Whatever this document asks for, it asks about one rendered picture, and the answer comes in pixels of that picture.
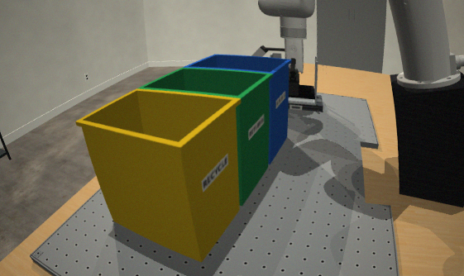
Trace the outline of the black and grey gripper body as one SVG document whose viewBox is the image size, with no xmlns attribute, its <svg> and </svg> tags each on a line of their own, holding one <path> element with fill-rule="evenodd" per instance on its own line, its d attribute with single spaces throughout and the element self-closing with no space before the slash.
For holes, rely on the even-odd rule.
<svg viewBox="0 0 464 276">
<path fill-rule="evenodd" d="M 280 37 L 285 38 L 285 58 L 286 59 L 291 59 L 291 58 L 296 59 L 295 70 L 298 69 L 299 73 L 302 74 L 304 72 L 304 43 L 303 43 L 303 40 L 307 39 L 307 37 L 304 37 L 304 38 L 285 37 L 285 36 L 280 36 Z"/>
</svg>

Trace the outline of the blue bin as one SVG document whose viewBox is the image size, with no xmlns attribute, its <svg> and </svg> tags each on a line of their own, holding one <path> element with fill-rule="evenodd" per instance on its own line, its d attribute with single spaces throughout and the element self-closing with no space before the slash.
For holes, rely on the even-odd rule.
<svg viewBox="0 0 464 276">
<path fill-rule="evenodd" d="M 183 68 L 225 68 L 230 70 L 273 74 L 273 78 L 269 80 L 270 124 L 268 164 L 271 164 L 272 160 L 277 155 L 278 151 L 287 138 L 289 109 L 289 64 L 291 62 L 291 59 L 279 59 L 249 55 L 211 55 L 207 58 L 186 65 Z"/>
</svg>

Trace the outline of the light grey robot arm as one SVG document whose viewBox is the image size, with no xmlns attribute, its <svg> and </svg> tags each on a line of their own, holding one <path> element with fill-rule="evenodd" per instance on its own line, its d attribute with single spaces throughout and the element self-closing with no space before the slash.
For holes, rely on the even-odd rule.
<svg viewBox="0 0 464 276">
<path fill-rule="evenodd" d="M 450 52 L 442 0 L 389 0 L 389 4 L 404 71 L 397 83 L 415 89 L 457 83 L 464 55 Z M 281 36 L 307 37 L 306 18 L 313 15 L 315 0 L 258 0 L 258 6 L 264 14 L 280 17 Z"/>
</svg>

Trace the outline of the yellow recycle bin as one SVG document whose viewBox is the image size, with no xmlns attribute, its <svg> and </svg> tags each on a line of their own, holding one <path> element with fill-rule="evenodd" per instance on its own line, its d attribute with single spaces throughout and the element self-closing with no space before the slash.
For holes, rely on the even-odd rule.
<svg viewBox="0 0 464 276">
<path fill-rule="evenodd" d="M 240 210 L 240 103 L 137 88 L 77 120 L 113 221 L 203 262 Z"/>
</svg>

